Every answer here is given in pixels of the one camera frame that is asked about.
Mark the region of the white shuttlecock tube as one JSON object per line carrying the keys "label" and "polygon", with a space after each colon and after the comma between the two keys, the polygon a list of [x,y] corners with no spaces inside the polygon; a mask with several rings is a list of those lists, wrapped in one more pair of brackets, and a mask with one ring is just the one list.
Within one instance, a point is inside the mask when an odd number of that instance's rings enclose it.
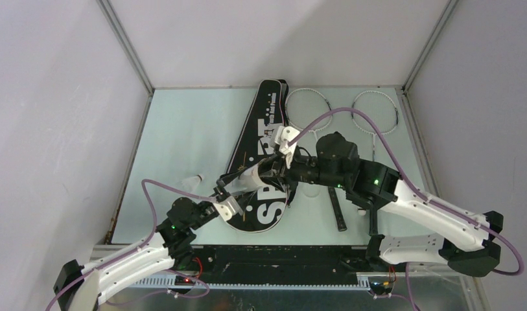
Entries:
{"label": "white shuttlecock tube", "polygon": [[260,177],[258,165],[247,168],[239,179],[248,192],[271,186],[267,185]]}

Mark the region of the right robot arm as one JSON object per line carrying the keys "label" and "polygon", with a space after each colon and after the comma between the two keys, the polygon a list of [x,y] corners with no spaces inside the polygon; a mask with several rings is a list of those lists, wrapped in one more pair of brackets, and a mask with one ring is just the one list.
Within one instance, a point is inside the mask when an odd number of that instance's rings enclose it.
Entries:
{"label": "right robot arm", "polygon": [[264,184],[294,193],[298,183],[336,187],[372,218],[379,211],[407,218],[430,230],[427,235],[394,237],[373,233],[366,249],[369,268],[381,271],[407,262],[436,263],[472,277],[485,277],[500,263],[501,248],[494,235],[503,217],[489,211],[471,213],[411,186],[398,171],[361,159],[355,143],[340,133],[316,142],[316,155],[300,148],[288,161],[281,152],[260,161],[256,169]]}

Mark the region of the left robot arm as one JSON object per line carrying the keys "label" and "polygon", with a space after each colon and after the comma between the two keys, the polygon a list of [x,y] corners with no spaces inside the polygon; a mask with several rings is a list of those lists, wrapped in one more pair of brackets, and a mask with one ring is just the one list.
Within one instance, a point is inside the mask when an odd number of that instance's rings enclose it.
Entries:
{"label": "left robot arm", "polygon": [[225,175],[210,196],[144,179],[141,185],[152,213],[156,210],[149,184],[180,194],[166,219],[154,224],[148,236],[111,255],[85,265],[77,260],[64,264],[54,284],[55,296],[46,309],[58,305],[60,310],[96,310],[121,290],[154,273],[187,270],[195,262],[191,245],[196,238],[194,230],[215,218],[228,221],[242,214],[246,207],[240,199],[266,187],[257,167]]}

